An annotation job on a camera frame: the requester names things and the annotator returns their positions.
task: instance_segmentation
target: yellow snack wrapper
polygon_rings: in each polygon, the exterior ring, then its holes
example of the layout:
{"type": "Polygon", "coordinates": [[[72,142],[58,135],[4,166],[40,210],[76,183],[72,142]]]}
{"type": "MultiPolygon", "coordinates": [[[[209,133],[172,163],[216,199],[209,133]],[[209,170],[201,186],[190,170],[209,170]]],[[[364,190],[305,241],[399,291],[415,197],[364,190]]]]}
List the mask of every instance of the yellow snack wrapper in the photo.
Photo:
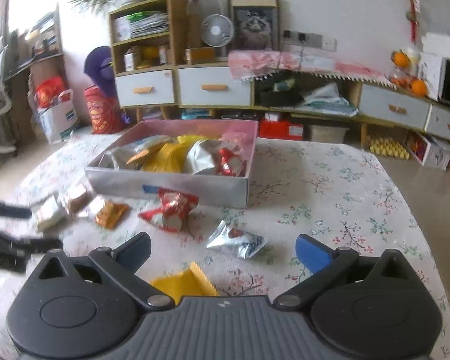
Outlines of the yellow snack wrapper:
{"type": "Polygon", "coordinates": [[[180,302],[182,296],[220,296],[195,261],[185,271],[153,279],[150,284],[171,296],[175,304],[180,302]]]}
{"type": "Polygon", "coordinates": [[[113,230],[120,218],[130,209],[128,204],[105,202],[103,208],[97,213],[95,221],[98,225],[113,230]]]}
{"type": "Polygon", "coordinates": [[[165,142],[159,142],[159,143],[156,143],[155,145],[151,145],[150,147],[142,150],[140,153],[134,155],[131,159],[129,159],[127,161],[126,165],[138,164],[140,162],[145,162],[147,159],[146,157],[148,155],[152,155],[152,154],[156,153],[162,147],[164,147],[165,144],[166,144],[165,142]]]}
{"type": "Polygon", "coordinates": [[[181,173],[189,149],[189,143],[166,143],[140,170],[181,173]]]}
{"type": "Polygon", "coordinates": [[[176,137],[178,143],[187,143],[192,147],[195,143],[200,140],[209,139],[203,135],[180,135],[176,137]]]}

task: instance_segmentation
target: silver snack packet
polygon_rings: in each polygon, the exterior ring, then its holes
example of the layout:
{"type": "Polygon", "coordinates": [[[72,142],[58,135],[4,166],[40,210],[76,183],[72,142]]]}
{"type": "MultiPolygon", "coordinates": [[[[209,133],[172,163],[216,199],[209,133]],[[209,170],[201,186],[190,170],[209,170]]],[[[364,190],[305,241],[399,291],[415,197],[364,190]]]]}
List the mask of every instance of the silver snack packet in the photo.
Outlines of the silver snack packet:
{"type": "Polygon", "coordinates": [[[70,217],[81,211],[95,197],[95,192],[86,176],[73,183],[58,195],[58,202],[70,217]]]}
{"type": "Polygon", "coordinates": [[[32,207],[32,216],[37,231],[43,233],[65,219],[67,212],[59,202],[58,193],[53,193],[32,207]]]}
{"type": "Polygon", "coordinates": [[[165,145],[171,142],[175,142],[175,139],[172,137],[167,135],[154,135],[129,143],[128,145],[114,147],[103,154],[98,166],[100,168],[113,168],[115,170],[138,170],[142,167],[142,163],[130,163],[127,165],[127,161],[147,148],[157,147],[161,143],[165,145]]]}
{"type": "Polygon", "coordinates": [[[196,142],[187,154],[183,169],[193,175],[216,175],[217,162],[214,154],[219,150],[217,140],[200,140],[196,142]]]}
{"type": "Polygon", "coordinates": [[[240,259],[252,258],[268,242],[268,237],[260,237],[239,230],[221,221],[217,230],[208,238],[207,249],[225,254],[233,254],[240,259]]]}

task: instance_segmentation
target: microwave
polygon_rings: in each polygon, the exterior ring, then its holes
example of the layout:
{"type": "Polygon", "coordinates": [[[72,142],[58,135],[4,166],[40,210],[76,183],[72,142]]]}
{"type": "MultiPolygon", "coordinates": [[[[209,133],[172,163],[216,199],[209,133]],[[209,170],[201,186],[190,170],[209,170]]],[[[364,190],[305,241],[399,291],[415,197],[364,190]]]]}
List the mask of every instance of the microwave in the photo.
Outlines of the microwave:
{"type": "Polygon", "coordinates": [[[428,32],[422,37],[423,52],[450,59],[450,35],[428,32]]]}
{"type": "Polygon", "coordinates": [[[423,52],[418,77],[428,86],[428,97],[450,105],[450,59],[423,52]]]}

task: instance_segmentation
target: snack bag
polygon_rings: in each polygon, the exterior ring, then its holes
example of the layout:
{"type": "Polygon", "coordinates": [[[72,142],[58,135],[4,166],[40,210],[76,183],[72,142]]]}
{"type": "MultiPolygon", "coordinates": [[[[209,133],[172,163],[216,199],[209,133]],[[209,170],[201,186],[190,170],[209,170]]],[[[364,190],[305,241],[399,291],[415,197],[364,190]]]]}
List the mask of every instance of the snack bag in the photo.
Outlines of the snack bag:
{"type": "Polygon", "coordinates": [[[181,173],[189,143],[166,143],[142,166],[145,172],[181,173]]]}
{"type": "Polygon", "coordinates": [[[137,170],[147,160],[148,154],[161,149],[168,142],[175,142],[175,139],[167,135],[154,135],[124,146],[114,147],[103,154],[98,166],[115,170],[137,170]]]}
{"type": "Polygon", "coordinates": [[[187,143],[190,146],[193,146],[196,142],[200,140],[206,140],[207,137],[203,135],[180,135],[176,137],[176,141],[178,143],[187,143]]]}
{"type": "Polygon", "coordinates": [[[150,284],[171,296],[176,304],[183,296],[219,296],[215,286],[195,261],[185,271],[153,279],[150,284]]]}
{"type": "Polygon", "coordinates": [[[243,161],[239,155],[234,154],[231,150],[221,149],[220,154],[220,175],[243,177],[247,170],[247,163],[243,161]]]}
{"type": "Polygon", "coordinates": [[[113,230],[129,209],[128,204],[114,203],[102,196],[97,196],[78,214],[78,217],[90,219],[99,226],[113,230]]]}
{"type": "Polygon", "coordinates": [[[65,208],[60,204],[58,193],[52,193],[32,207],[32,217],[37,231],[43,233],[67,217],[65,208]]]}
{"type": "Polygon", "coordinates": [[[225,221],[220,222],[217,230],[208,238],[207,249],[213,249],[225,254],[246,260],[252,258],[265,246],[269,238],[260,237],[239,230],[225,221]]]}
{"type": "Polygon", "coordinates": [[[159,189],[162,206],[140,212],[139,217],[170,233],[178,233],[188,220],[188,214],[198,205],[198,198],[182,192],[159,189]]]}
{"type": "Polygon", "coordinates": [[[61,193],[58,201],[65,208],[68,215],[75,215],[77,212],[92,201],[95,192],[86,177],[82,177],[68,188],[65,193],[61,193]]]}
{"type": "Polygon", "coordinates": [[[216,175],[218,164],[215,157],[220,142],[217,140],[200,140],[187,154],[183,171],[193,175],[216,175]]]}

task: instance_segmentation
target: red decoration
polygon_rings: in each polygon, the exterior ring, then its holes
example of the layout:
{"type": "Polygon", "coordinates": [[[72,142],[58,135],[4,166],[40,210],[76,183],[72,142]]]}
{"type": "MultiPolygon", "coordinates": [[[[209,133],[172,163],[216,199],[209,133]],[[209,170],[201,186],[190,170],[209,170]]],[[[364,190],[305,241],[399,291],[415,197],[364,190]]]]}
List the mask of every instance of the red decoration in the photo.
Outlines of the red decoration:
{"type": "Polygon", "coordinates": [[[417,32],[418,32],[418,23],[416,22],[416,10],[415,10],[415,1],[410,0],[410,30],[413,44],[416,44],[417,32]]]}

